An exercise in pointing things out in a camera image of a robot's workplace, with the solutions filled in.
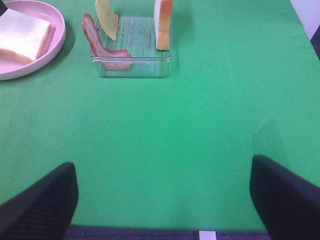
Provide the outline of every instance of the green tablecloth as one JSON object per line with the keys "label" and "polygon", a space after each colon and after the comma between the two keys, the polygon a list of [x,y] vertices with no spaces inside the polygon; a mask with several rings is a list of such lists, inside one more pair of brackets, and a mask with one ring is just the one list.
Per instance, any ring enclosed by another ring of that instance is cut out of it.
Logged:
{"label": "green tablecloth", "polygon": [[[289,0],[176,0],[166,78],[99,77],[81,28],[94,1],[47,2],[64,47],[0,82],[0,203],[72,161],[74,224],[262,230],[254,154],[320,185],[320,64]],[[153,15],[151,0],[110,3]]]}

